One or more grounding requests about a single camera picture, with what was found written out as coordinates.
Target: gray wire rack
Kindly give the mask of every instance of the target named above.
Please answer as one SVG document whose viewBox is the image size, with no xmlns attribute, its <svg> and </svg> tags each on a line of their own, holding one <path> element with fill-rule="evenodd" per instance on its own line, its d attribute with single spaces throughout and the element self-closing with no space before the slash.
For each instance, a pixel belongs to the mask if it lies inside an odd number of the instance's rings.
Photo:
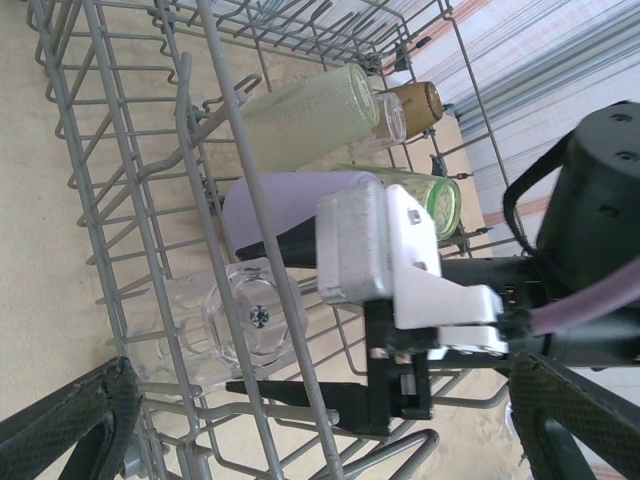
<svg viewBox="0 0 640 480">
<path fill-rule="evenodd" d="M 338 450 L 336 437 L 350 435 L 333 427 L 337 414 L 325 408 L 316 371 L 333 359 L 344 357 L 353 376 L 364 375 L 353 353 L 364 341 L 362 329 L 352 328 L 361 326 L 362 318 L 329 309 L 318 301 L 315 279 L 301 280 L 305 300 L 312 303 L 307 314 L 323 309 L 331 314 L 331 323 L 307 332 L 305 338 L 239 110 L 252 90 L 275 88 L 270 75 L 273 68 L 270 63 L 275 58 L 312 62 L 323 69 L 359 62 L 376 73 L 385 86 L 382 67 L 389 62 L 405 61 L 412 80 L 416 81 L 411 52 L 419 47 L 428 28 L 438 22 L 449 22 L 486 120 L 449 1 L 423 2 L 407 18 L 390 8 L 391 3 L 389 0 L 270 0 L 262 5 L 252 0 L 197 0 L 195 4 L 168 0 L 28 1 L 27 23 L 39 34 L 35 60 L 48 76 L 45 97 L 59 109 L 55 133 L 68 145 L 73 166 L 68 186 L 77 189 L 80 196 L 83 213 L 78 225 L 89 233 L 94 253 L 87 264 L 97 267 L 104 293 L 97 303 L 106 307 L 113 343 L 119 354 L 126 355 L 131 343 L 167 338 L 174 361 L 178 383 L 140 384 L 145 402 L 135 437 L 150 478 L 212 478 L 210 459 L 213 459 L 228 472 L 284 479 L 284 469 L 318 445 L 326 462 L 311 478 L 355 478 L 391 456 L 415 449 L 393 475 L 397 480 L 408 478 L 435 449 L 436 432 L 426 429 L 408 433 L 415 422 L 403 421 L 395 424 L 389 438 L 354 438 L 345 449 Z M 434 13 L 428 21 L 413 27 L 416 19 L 431 11 Z M 230 48 L 253 50 L 260 73 L 247 73 L 234 85 L 227 63 L 233 56 L 227 55 L 225 59 Z M 198 81 L 194 86 L 196 75 Z M 205 93 L 198 94 L 199 88 Z M 206 97 L 200 99 L 202 107 L 194 106 L 193 98 L 198 95 Z M 150 127 L 153 123 L 150 120 L 160 120 L 164 125 Z M 94 128 L 80 131 L 80 123 L 93 124 Z M 414 141 L 432 142 L 435 160 L 444 165 L 447 155 L 488 138 L 507 182 L 488 121 L 487 127 L 486 135 L 448 151 L 439 148 L 434 129 Z M 237 151 L 241 173 L 249 184 L 290 329 L 298 369 L 288 378 L 302 377 L 310 408 L 264 403 L 258 392 L 225 273 L 225 263 L 233 256 L 225 251 L 228 242 L 224 221 L 219 221 L 222 215 L 216 193 L 224 182 L 236 179 L 237 172 L 228 175 L 216 172 L 216 176 L 214 170 L 216 159 L 226 158 L 224 152 L 229 149 Z M 406 146 L 403 151 L 406 156 L 403 161 L 413 170 Z M 392 166 L 398 165 L 391 151 L 389 160 Z M 214 217 L 210 214 L 210 200 L 217 214 Z M 194 252 L 208 257 L 215 273 L 248 391 L 246 403 L 235 401 L 211 407 L 208 403 L 211 399 L 205 398 L 202 389 L 188 378 L 165 281 L 186 273 L 180 268 L 184 270 L 182 265 L 190 263 Z M 128 335 L 127 316 L 135 308 L 136 299 L 150 288 L 155 291 L 164 330 Z M 333 343 L 330 343 L 337 348 L 321 358 L 312 355 L 314 345 L 326 343 L 331 335 Z M 506 396 L 503 387 L 486 400 L 448 397 L 468 373 L 466 370 L 434 373 L 434 385 L 444 382 L 435 394 L 435 403 L 491 408 Z M 181 419 L 179 434 L 159 425 L 158 419 L 164 414 Z M 221 446 L 229 426 L 248 418 L 253 419 L 266 468 L 253 466 L 253 459 L 240 463 L 223 456 Z M 246 422 L 242 425 L 238 428 L 246 428 Z M 312 436 L 282 456 L 278 453 L 280 437 L 274 435 L 275 429 L 285 436 L 291 429 Z M 253 432 L 243 431 L 243 435 L 249 434 Z M 367 446 L 373 448 L 349 462 Z M 167 466 L 167 447 L 177 458 L 180 476 Z"/>
</svg>

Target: clear glass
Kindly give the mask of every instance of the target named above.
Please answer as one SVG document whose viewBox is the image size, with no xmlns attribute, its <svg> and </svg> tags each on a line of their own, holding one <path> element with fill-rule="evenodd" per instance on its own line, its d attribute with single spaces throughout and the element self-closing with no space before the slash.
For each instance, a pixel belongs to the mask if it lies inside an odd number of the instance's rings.
<svg viewBox="0 0 640 480">
<path fill-rule="evenodd" d="M 380 113 L 358 65 L 331 70 L 243 105 L 261 172 L 290 172 L 367 135 Z"/>
<path fill-rule="evenodd" d="M 352 163 L 368 158 L 375 153 L 399 145 L 407 139 L 407 124 L 404 120 L 402 102 L 395 93 L 376 95 L 380 122 L 361 139 L 338 149 L 331 159 L 340 163 Z"/>
<path fill-rule="evenodd" d="M 362 170 L 375 174 L 385 186 L 402 185 L 431 215 L 438 240 L 446 240 L 460 222 L 462 195 L 449 178 L 370 165 L 336 165 L 334 170 Z"/>
<path fill-rule="evenodd" d="M 295 360 L 269 262 L 260 258 L 232 264 L 227 275 L 256 376 L 265 378 Z M 300 291 L 295 280 L 290 278 L 289 283 L 306 329 Z M 190 381 L 206 393 L 217 384 L 241 377 L 213 272 L 167 280 L 166 289 Z M 129 336 L 162 331 L 154 290 L 138 305 L 140 309 L 129 322 Z M 165 338 L 129 344 L 129 357 L 142 381 L 177 382 Z"/>
</svg>

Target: wire rack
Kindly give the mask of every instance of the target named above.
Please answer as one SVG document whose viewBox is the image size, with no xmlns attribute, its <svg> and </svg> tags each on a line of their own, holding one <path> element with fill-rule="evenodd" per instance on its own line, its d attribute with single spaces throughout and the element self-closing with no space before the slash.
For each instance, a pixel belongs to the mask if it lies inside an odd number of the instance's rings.
<svg viewBox="0 0 640 480">
<path fill-rule="evenodd" d="M 315 278 L 300 277 L 310 320 L 308 331 L 302 330 L 239 110 L 248 94 L 280 86 L 274 70 L 290 72 L 286 77 L 295 79 L 294 66 L 300 64 L 322 71 L 358 62 L 380 88 L 388 86 L 394 66 L 416 81 L 411 53 L 424 45 L 425 32 L 438 22 L 451 24 L 478 93 L 449 1 L 415 2 L 403 14 L 390 3 L 29 0 L 27 23 L 39 34 L 35 60 L 48 76 L 45 96 L 59 109 L 55 133 L 68 145 L 73 166 L 68 186 L 78 190 L 81 200 L 77 223 L 89 233 L 93 254 L 87 264 L 97 267 L 104 293 L 97 303 L 107 310 L 113 343 L 126 355 L 132 343 L 166 338 L 172 354 L 177 383 L 140 384 L 145 402 L 136 442 L 150 478 L 206 479 L 212 478 L 211 468 L 217 468 L 226 472 L 220 478 L 239 474 L 284 479 L 290 478 L 285 471 L 294 462 L 296 472 L 309 470 L 310 478 L 355 478 L 413 449 L 392 477 L 401 479 L 435 449 L 437 433 L 410 432 L 413 421 L 394 423 L 389 438 L 353 438 L 333 426 L 337 414 L 325 408 L 318 375 L 326 366 L 344 371 L 344 380 L 366 375 L 362 318 L 322 304 Z M 254 55 L 251 65 L 239 61 L 247 51 Z M 446 175 L 449 155 L 486 138 L 500 160 L 488 122 L 487 126 L 486 135 L 446 150 L 435 129 L 429 129 L 399 150 L 389 150 L 387 162 L 414 170 L 411 144 L 429 142 L 431 160 Z M 226 251 L 218 193 L 239 175 L 250 187 L 297 357 L 294 366 L 280 373 L 282 378 L 303 379 L 310 408 L 263 402 L 236 321 L 225 273 L 233 256 Z M 455 242 L 450 242 L 445 256 L 459 255 L 459 245 L 466 245 L 466 255 L 489 248 L 468 242 L 482 233 L 461 230 L 461 243 L 452 250 Z M 247 402 L 202 395 L 188 378 L 181 354 L 165 281 L 209 267 L 229 319 Z M 149 289 L 155 291 L 164 329 L 128 335 L 127 317 Z M 506 396 L 506 386 L 486 400 L 447 396 L 468 373 L 435 372 L 435 403 L 491 408 Z M 292 431 L 305 432 L 307 440 L 289 440 Z M 225 442 L 238 435 L 247 452 L 228 455 Z M 350 443 L 339 450 L 349 437 Z M 288 441 L 297 443 L 287 445 Z M 258 445 L 258 454 L 249 453 L 251 442 Z M 320 467 L 308 460 L 314 450 L 320 452 Z"/>
</svg>

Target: beige floor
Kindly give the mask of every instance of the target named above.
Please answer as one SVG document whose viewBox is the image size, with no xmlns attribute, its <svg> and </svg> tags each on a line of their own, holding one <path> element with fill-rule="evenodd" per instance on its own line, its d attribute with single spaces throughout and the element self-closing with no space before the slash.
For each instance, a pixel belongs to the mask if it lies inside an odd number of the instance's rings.
<svg viewBox="0 0 640 480">
<path fill-rule="evenodd" d="M 86 231 L 76 227 L 80 215 L 77 192 L 66 187 L 70 175 L 70 162 L 65 143 L 53 134 L 58 120 L 56 107 L 43 97 L 46 76 L 33 59 L 36 34 L 24 23 L 26 5 L 16 0 L 0 0 L 0 418 L 5 418 L 36 401 L 52 390 L 85 373 L 113 354 L 104 346 L 109 338 L 109 327 L 105 310 L 95 305 L 102 296 L 96 271 L 85 265 L 91 255 Z M 121 30 L 132 28 L 137 21 L 148 25 L 143 14 L 127 14 L 115 18 Z M 144 61 L 148 55 L 158 55 L 157 46 L 148 51 L 129 49 L 123 53 L 127 60 Z M 181 48 L 200 54 L 199 62 L 209 62 L 202 42 L 185 40 Z M 242 75 L 255 71 L 256 59 L 247 57 L 247 51 L 233 49 L 227 55 L 234 74 Z M 291 62 L 270 58 L 274 85 L 308 74 L 309 64 L 293 68 Z M 215 96 L 217 86 L 210 67 L 194 75 L 194 103 Z M 133 78 L 132 88 L 147 92 L 149 88 L 169 89 L 164 77 Z M 96 94 L 100 85 L 96 81 L 92 92 Z M 162 111 L 151 113 L 142 109 L 138 113 L 144 124 L 148 119 L 159 118 L 171 125 L 173 106 L 166 104 Z M 81 131 L 91 132 L 101 111 L 79 113 Z M 441 148 L 447 149 L 459 142 L 455 121 L 448 118 L 438 129 Z M 173 139 L 147 142 L 142 147 L 145 154 L 158 159 L 175 148 Z M 419 165 L 428 164 L 428 146 L 423 142 L 415 153 Z M 211 150 L 212 164 L 217 173 L 237 170 L 232 149 Z M 113 162 L 118 162 L 114 148 L 100 152 L 101 163 L 92 166 L 92 174 L 100 178 L 110 172 Z M 452 173 L 467 168 L 464 152 L 452 160 Z M 463 219 L 467 227 L 481 226 L 481 214 L 473 183 L 462 185 L 465 195 Z M 163 184 L 156 198 L 159 206 L 183 205 L 190 195 L 186 184 Z M 175 225 L 163 225 L 168 237 L 185 239 L 187 233 L 198 234 L 197 218 L 185 217 Z M 126 251 L 139 248 L 139 240 L 131 239 L 122 248 Z M 206 266 L 202 248 L 186 253 L 176 253 L 171 258 L 177 274 Z M 120 285 L 136 278 L 136 272 L 144 263 L 132 262 L 116 272 Z M 321 328 L 327 322 L 327 311 L 310 316 L 312 327 Z M 347 329 L 347 336 L 355 338 L 361 326 Z M 311 346 L 315 356 L 330 352 L 338 345 L 337 337 L 323 339 Z M 356 366 L 362 365 L 363 354 L 353 351 Z M 322 380 L 348 380 L 352 378 L 344 357 L 325 364 L 318 370 Z M 470 378 L 454 390 L 453 394 L 486 398 L 500 386 L 501 379 L 493 372 L 474 372 Z M 211 404 L 219 404 L 229 396 L 213 395 Z M 179 431 L 176 418 L 160 418 L 159 425 L 170 431 Z M 518 468 L 521 449 L 512 441 L 504 428 L 504 406 L 488 411 L 459 410 L 448 407 L 436 409 L 436 420 L 421 423 L 420 428 L 434 428 L 440 434 L 440 446 L 436 453 L 416 473 L 415 478 L 497 480 L 524 479 L 526 468 Z M 278 449 L 281 455 L 291 451 L 307 434 L 291 432 L 274 426 Z M 255 426 L 250 418 L 231 422 L 219 431 L 223 453 L 231 459 L 248 461 L 264 468 L 264 457 L 256 442 Z M 351 440 L 339 438 L 340 447 Z M 312 451 L 306 462 L 294 463 L 287 474 L 291 478 L 306 478 L 322 465 L 319 448 Z M 399 465 L 394 459 L 378 470 L 362 478 L 387 478 Z M 215 478 L 246 478 L 212 465 Z"/>
</svg>

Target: black strap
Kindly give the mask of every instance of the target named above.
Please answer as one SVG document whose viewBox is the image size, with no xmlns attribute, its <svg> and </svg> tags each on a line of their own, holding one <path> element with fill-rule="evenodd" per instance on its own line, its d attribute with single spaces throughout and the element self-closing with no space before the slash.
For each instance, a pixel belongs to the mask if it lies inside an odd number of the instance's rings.
<svg viewBox="0 0 640 480">
<path fill-rule="evenodd" d="M 502 210 L 504 219 L 513 236 L 524 250 L 532 256 L 536 255 L 536 250 L 524 236 L 520 227 L 516 223 L 515 211 L 518 200 L 532 186 L 542 180 L 544 177 L 553 172 L 556 168 L 564 164 L 566 158 L 565 152 L 573 132 L 566 134 L 551 150 L 540 157 L 533 165 L 531 165 L 515 182 L 513 182 L 502 197 Z"/>
</svg>

